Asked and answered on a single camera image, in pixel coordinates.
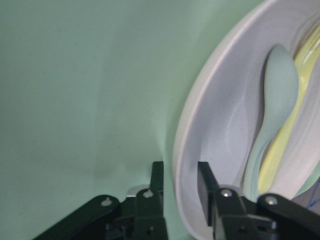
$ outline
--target screw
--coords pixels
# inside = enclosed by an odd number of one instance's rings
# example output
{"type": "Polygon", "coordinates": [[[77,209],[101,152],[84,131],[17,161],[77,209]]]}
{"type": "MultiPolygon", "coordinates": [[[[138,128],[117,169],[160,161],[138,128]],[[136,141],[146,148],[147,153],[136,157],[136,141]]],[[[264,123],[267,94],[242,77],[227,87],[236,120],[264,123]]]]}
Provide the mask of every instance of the screw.
{"type": "Polygon", "coordinates": [[[228,198],[232,196],[232,191],[230,191],[229,189],[225,188],[221,191],[221,195],[228,198]]]}
{"type": "Polygon", "coordinates": [[[264,199],[269,205],[277,205],[278,204],[278,200],[274,197],[274,196],[267,196],[264,199]]]}
{"type": "Polygon", "coordinates": [[[149,189],[148,191],[145,191],[143,193],[143,196],[147,199],[147,198],[151,198],[154,195],[154,193],[151,191],[151,189],[149,189]]]}
{"type": "Polygon", "coordinates": [[[105,200],[101,202],[102,207],[107,207],[107,206],[110,206],[111,204],[112,204],[112,201],[110,200],[110,197],[107,197],[105,200]]]}

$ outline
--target plate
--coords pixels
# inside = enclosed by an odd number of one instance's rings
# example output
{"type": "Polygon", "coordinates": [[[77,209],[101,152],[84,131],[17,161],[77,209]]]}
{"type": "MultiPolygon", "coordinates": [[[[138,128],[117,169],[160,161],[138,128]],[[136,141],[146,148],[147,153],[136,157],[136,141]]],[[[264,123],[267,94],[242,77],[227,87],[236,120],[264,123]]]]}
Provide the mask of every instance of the plate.
{"type": "MultiPolygon", "coordinates": [[[[268,53],[282,44],[294,55],[319,12],[318,0],[263,2],[230,31],[198,75],[180,117],[172,161],[178,209],[196,239],[212,239],[198,196],[197,162],[209,162],[219,184],[241,187],[262,123],[268,53]]],[[[319,151],[311,150],[313,156],[319,151]]]]}

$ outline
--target spoon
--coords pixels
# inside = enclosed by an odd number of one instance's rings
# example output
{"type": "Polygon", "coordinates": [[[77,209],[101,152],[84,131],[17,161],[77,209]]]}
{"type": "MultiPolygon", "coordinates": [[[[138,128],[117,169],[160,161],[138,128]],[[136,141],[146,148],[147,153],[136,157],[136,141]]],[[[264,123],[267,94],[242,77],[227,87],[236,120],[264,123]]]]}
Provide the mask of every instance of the spoon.
{"type": "Polygon", "coordinates": [[[243,180],[243,193],[256,202],[258,177],[262,156],[270,140],[293,110],[299,81],[295,63],[286,50],[277,44],[267,59],[264,74],[264,116],[261,129],[251,149],[243,180]]]}
{"type": "Polygon", "coordinates": [[[285,153],[289,137],[301,111],[301,106],[308,89],[312,71],[320,56],[320,25],[312,32],[295,57],[295,65],[299,75],[299,90],[295,106],[282,128],[270,145],[259,172],[259,194],[267,192],[274,182],[281,159],[285,153]]]}

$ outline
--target green surface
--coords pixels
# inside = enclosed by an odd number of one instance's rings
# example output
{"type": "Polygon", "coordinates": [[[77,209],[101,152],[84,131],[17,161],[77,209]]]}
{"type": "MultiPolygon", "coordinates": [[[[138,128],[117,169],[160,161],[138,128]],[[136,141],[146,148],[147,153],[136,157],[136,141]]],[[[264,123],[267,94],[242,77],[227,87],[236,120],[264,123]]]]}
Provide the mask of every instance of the green surface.
{"type": "Polygon", "coordinates": [[[31,239],[165,164],[171,240],[189,240],[171,156],[188,92],[261,0],[0,0],[0,239],[31,239]]]}

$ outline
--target green utensil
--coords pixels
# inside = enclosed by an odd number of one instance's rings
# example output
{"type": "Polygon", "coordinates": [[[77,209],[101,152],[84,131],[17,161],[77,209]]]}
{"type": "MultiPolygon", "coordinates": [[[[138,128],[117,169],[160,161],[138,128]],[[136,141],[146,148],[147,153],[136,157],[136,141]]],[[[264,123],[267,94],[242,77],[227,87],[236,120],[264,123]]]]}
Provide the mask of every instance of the green utensil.
{"type": "Polygon", "coordinates": [[[262,156],[292,112],[299,88],[295,63],[286,50],[277,44],[271,51],[264,75],[264,117],[251,149],[243,182],[243,193],[251,201],[258,197],[258,177],[262,156]]]}

